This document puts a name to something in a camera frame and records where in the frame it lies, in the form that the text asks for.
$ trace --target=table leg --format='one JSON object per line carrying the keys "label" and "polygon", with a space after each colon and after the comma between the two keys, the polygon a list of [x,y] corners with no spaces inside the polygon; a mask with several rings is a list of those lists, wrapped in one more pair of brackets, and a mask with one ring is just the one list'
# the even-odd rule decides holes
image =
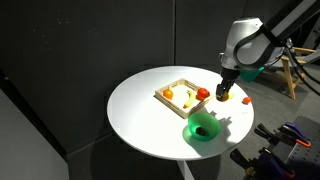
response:
{"label": "table leg", "polygon": [[186,161],[177,161],[178,166],[185,180],[194,180]]}

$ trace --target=food item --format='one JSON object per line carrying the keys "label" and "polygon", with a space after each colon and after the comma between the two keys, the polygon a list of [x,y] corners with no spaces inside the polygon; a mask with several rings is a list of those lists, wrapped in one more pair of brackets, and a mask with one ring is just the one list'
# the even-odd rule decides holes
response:
{"label": "food item", "polygon": [[200,88],[197,92],[197,99],[203,101],[205,98],[210,96],[210,92],[205,88]]}
{"label": "food item", "polygon": [[196,129],[196,133],[201,135],[201,136],[206,136],[207,135],[206,130],[204,130],[202,127],[198,127]]}
{"label": "food item", "polygon": [[232,99],[234,97],[233,93],[228,93],[229,99]]}
{"label": "food item", "polygon": [[163,91],[163,96],[168,98],[168,99],[172,99],[173,92],[170,89],[166,89],[166,90]]}
{"label": "food item", "polygon": [[243,98],[243,100],[242,100],[242,103],[243,103],[243,104],[249,104],[250,102],[251,102],[251,97],[250,97],[250,96],[245,97],[245,98]]}
{"label": "food item", "polygon": [[188,91],[189,94],[189,99],[188,101],[184,104],[183,108],[188,108],[192,105],[192,103],[194,102],[194,100],[196,99],[196,93],[194,93],[193,91]]}
{"label": "food item", "polygon": [[225,102],[229,99],[229,93],[228,92],[224,92],[221,98],[221,102]]}

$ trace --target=tomato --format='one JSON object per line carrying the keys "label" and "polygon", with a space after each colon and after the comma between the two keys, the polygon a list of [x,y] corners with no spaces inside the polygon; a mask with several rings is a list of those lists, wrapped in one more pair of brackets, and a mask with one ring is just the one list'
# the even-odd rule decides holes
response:
{"label": "tomato", "polygon": [[251,102],[251,97],[250,97],[250,96],[245,97],[245,98],[243,98],[243,100],[242,100],[242,103],[243,103],[243,104],[249,104],[250,102]]}
{"label": "tomato", "polygon": [[166,90],[163,91],[163,96],[168,98],[168,99],[172,99],[173,92],[170,89],[166,89]]}
{"label": "tomato", "polygon": [[200,88],[197,92],[197,99],[203,101],[210,96],[210,92],[205,88]]}

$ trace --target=red tomato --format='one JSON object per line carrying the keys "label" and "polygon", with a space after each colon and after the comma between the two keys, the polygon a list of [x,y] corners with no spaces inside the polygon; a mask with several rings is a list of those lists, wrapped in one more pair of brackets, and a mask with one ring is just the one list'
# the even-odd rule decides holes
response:
{"label": "red tomato", "polygon": [[200,88],[197,92],[197,99],[204,100],[205,98],[210,96],[210,92],[205,88]]}
{"label": "red tomato", "polygon": [[251,102],[251,97],[250,97],[250,96],[245,97],[245,98],[243,98],[243,100],[242,100],[242,103],[243,103],[243,104],[249,104],[250,102]]}

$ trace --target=table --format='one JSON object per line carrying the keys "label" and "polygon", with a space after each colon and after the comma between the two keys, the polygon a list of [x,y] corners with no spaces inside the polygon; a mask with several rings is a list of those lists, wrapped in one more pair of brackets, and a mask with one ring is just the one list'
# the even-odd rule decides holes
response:
{"label": "table", "polygon": [[200,112],[214,115],[221,132],[209,142],[191,137],[188,120],[181,118],[157,98],[155,90],[180,78],[205,87],[212,94],[222,78],[219,74],[195,67],[167,66],[137,73],[112,92],[107,114],[112,128],[133,148],[148,155],[176,160],[186,179],[193,179],[188,160],[220,155],[239,143],[249,132],[254,119],[252,104],[242,103],[248,95],[234,84],[233,98],[219,102],[215,98]]}

